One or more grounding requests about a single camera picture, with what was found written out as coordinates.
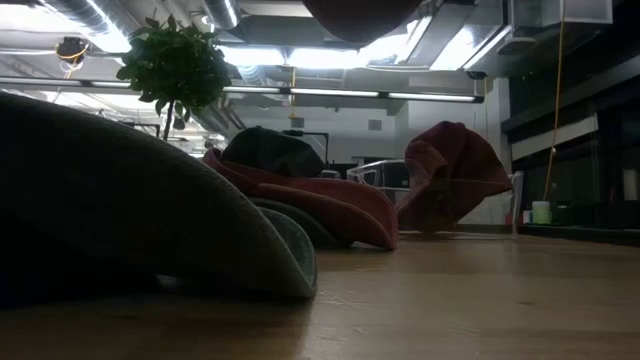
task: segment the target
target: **wooden floor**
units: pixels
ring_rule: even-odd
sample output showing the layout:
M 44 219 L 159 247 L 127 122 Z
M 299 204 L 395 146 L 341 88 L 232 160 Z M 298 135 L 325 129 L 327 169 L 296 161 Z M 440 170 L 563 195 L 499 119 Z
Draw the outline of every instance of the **wooden floor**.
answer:
M 405 239 L 318 254 L 308 304 L 119 298 L 0 313 L 2 359 L 640 359 L 640 249 Z

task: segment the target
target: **air duct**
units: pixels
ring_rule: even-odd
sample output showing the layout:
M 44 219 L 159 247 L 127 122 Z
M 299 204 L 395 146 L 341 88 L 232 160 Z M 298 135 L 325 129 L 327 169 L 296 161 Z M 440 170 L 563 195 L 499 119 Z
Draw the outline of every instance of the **air duct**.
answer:
M 270 86 L 267 81 L 267 75 L 264 73 L 262 66 L 238 66 L 240 77 L 247 85 L 251 86 Z
M 275 80 L 267 78 L 267 75 L 265 74 L 264 68 L 262 66 L 237 66 L 237 68 L 238 73 L 240 73 L 240 77 L 248 86 L 278 86 Z M 265 94 L 263 96 L 279 102 L 287 101 L 288 98 L 286 95 Z
M 116 0 L 39 0 L 56 15 L 74 23 L 82 35 L 105 52 L 131 49 L 127 35 L 139 24 Z
M 217 29 L 233 29 L 240 23 L 240 8 L 236 0 L 202 0 L 202 6 Z

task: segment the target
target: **wall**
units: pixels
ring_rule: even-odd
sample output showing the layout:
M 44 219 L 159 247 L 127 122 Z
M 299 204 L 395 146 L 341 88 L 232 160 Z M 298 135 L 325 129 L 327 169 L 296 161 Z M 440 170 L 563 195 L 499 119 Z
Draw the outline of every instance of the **wall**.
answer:
M 291 129 L 288 108 L 270 108 L 261 110 L 257 107 L 237 106 L 236 113 L 248 127 L 262 126 L 273 130 Z M 352 157 L 385 157 L 394 156 L 394 123 L 393 116 L 387 116 L 382 109 L 339 109 L 333 108 L 296 108 L 295 115 L 305 119 L 304 131 L 328 132 L 329 161 L 350 163 Z M 382 131 L 369 131 L 369 119 L 382 120 Z M 304 137 L 324 159 L 324 138 Z
M 411 139 L 439 122 L 460 122 L 487 140 L 503 165 L 510 169 L 510 150 L 501 131 L 501 123 L 509 118 L 509 80 L 496 79 L 492 85 L 483 104 L 407 102 L 396 116 L 395 156 L 404 157 Z

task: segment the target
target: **ceiling light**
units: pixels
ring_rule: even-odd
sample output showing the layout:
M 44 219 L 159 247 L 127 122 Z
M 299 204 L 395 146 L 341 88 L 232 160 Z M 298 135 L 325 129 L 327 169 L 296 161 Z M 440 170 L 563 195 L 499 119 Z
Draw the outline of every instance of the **ceiling light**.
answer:
M 225 86 L 224 92 L 244 93 L 244 94 L 279 94 L 279 88 L 264 86 Z
M 389 93 L 389 99 L 474 102 L 476 101 L 477 98 L 475 96 L 463 96 L 463 95 Z
M 474 54 L 473 34 L 463 27 L 442 50 L 430 70 L 458 70 Z
M 262 47 L 228 47 L 220 46 L 224 59 L 235 66 L 282 65 L 282 51 L 275 48 Z
M 377 91 L 357 91 L 357 90 L 333 90 L 333 89 L 297 89 L 292 88 L 294 95 L 326 95 L 345 97 L 378 97 Z
M 108 87 L 112 89 L 128 89 L 130 83 L 126 81 L 92 81 L 93 86 Z
M 295 49 L 289 65 L 305 69 L 353 69 L 366 65 L 356 50 Z
M 407 61 L 409 56 L 413 50 L 415 50 L 418 42 L 422 39 L 422 36 L 427 31 L 429 24 L 433 17 L 425 16 L 420 20 L 414 20 L 411 23 L 407 24 L 407 32 L 410 34 L 404 48 L 400 50 L 398 53 L 398 57 L 396 57 L 396 64 L 401 63 L 402 61 Z
M 495 38 L 493 38 L 493 40 L 491 40 L 490 43 L 488 43 L 485 47 L 483 47 L 482 50 L 480 50 L 474 57 L 471 58 L 471 60 L 469 60 L 462 67 L 465 70 L 468 70 L 469 68 L 471 68 L 480 59 L 485 57 L 485 55 L 487 55 L 487 53 L 491 51 L 491 49 L 493 49 L 496 45 L 498 45 L 498 43 L 502 41 L 502 39 L 504 39 L 504 37 L 507 36 L 510 32 L 511 32 L 511 25 L 507 25 L 504 29 L 502 29 L 502 31 L 498 35 L 496 35 Z
M 68 79 L 50 79 L 50 78 L 28 78 L 14 76 L 0 76 L 2 84 L 18 84 L 18 85 L 45 85 L 45 86 L 72 86 L 79 87 L 82 83 L 78 80 Z

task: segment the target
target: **ceiling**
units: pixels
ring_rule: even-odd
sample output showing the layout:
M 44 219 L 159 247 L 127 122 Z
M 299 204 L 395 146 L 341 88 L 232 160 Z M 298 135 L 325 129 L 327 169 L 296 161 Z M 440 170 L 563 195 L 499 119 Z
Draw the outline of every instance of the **ceiling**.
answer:
M 193 22 L 203 31 L 211 29 L 211 25 L 203 21 L 205 12 L 201 0 L 94 1 L 103 6 L 107 15 L 111 19 L 116 19 L 117 25 L 125 32 L 144 24 L 146 17 L 166 19 L 170 14 L 183 23 Z M 374 42 L 367 48 L 371 54 L 388 51 L 388 56 L 377 58 L 373 56 L 363 66 L 346 69 L 298 68 L 295 84 L 298 87 L 309 88 L 434 92 L 456 95 L 476 93 L 482 86 L 461 71 L 461 67 L 505 28 L 509 20 L 505 17 L 507 11 L 503 8 L 504 3 L 503 0 L 424 1 L 405 24 L 384 37 L 393 41 Z M 69 71 L 69 65 L 62 63 L 53 54 L 54 46 L 65 36 L 87 37 L 87 29 L 79 27 L 78 23 L 65 21 L 42 6 L 34 6 L 33 4 L 38 4 L 38 1 L 25 0 L 22 4 L 32 5 L 30 7 L 0 5 L 0 75 L 64 77 Z M 356 53 L 356 46 L 338 39 L 324 29 L 310 16 L 301 1 L 238 0 L 238 5 L 242 11 L 239 25 L 227 31 L 216 29 L 219 42 L 226 48 L 276 49 L 284 59 L 289 60 L 296 49 L 305 48 L 351 50 L 354 54 Z M 428 27 L 424 28 L 424 36 L 417 37 L 415 50 L 408 54 L 407 60 L 396 64 L 399 53 L 409 46 L 407 42 L 411 41 L 411 34 L 416 33 L 416 29 L 424 19 L 429 19 L 426 25 Z M 579 25 L 574 25 L 575 34 L 578 34 L 574 36 L 576 46 L 597 33 L 597 26 L 587 29 L 587 27 L 581 28 Z M 523 27 L 523 31 L 530 36 L 538 36 L 538 42 L 544 45 L 550 44 L 544 40 L 545 36 L 552 38 L 553 36 L 549 33 L 553 34 L 555 31 L 557 34 L 557 30 L 554 30 L 556 28 L 557 26 L 539 26 L 537 29 L 535 26 L 528 26 Z M 499 41 L 493 44 L 495 48 L 499 48 L 505 39 L 498 39 Z M 106 46 L 102 44 L 94 42 L 96 46 L 92 49 L 90 56 L 82 63 L 81 68 L 73 72 L 74 79 L 115 80 L 120 64 L 114 57 L 104 53 Z M 545 55 L 548 56 L 534 58 L 522 54 L 501 57 L 496 54 L 495 49 L 491 49 L 492 51 L 487 52 L 469 70 L 486 71 L 493 76 L 528 72 L 534 65 L 540 65 L 539 63 L 542 62 L 542 60 L 531 61 L 532 59 L 553 57 L 553 50 L 550 48 L 551 46 L 540 46 L 539 49 L 544 50 Z M 274 65 L 257 65 L 264 73 L 266 83 L 284 86 L 292 84 L 291 72 L 282 71 L 280 67 Z M 434 71 L 434 68 L 459 70 Z M 229 70 L 235 84 L 246 84 L 242 71 L 239 71 L 238 67 L 231 64 Z M 137 97 L 128 91 L 78 89 L 68 92 L 65 90 L 59 96 L 56 96 L 57 92 L 50 88 L 39 89 L 37 86 L 17 86 L 13 87 L 12 91 L 20 91 L 48 101 L 55 99 L 57 103 L 86 111 L 98 112 L 102 109 L 102 114 L 114 119 L 134 118 L 137 121 L 161 123 L 161 119 L 155 116 L 150 105 L 137 101 Z M 290 105 L 289 97 L 283 95 L 233 94 L 230 99 L 237 105 L 256 106 L 263 109 Z M 336 111 L 341 108 L 386 109 L 389 115 L 395 115 L 403 102 L 384 99 L 297 96 L 295 104 L 301 107 L 334 108 Z M 193 133 L 204 131 L 197 124 L 192 125 L 188 130 Z M 220 129 L 219 132 L 225 133 L 224 129 Z

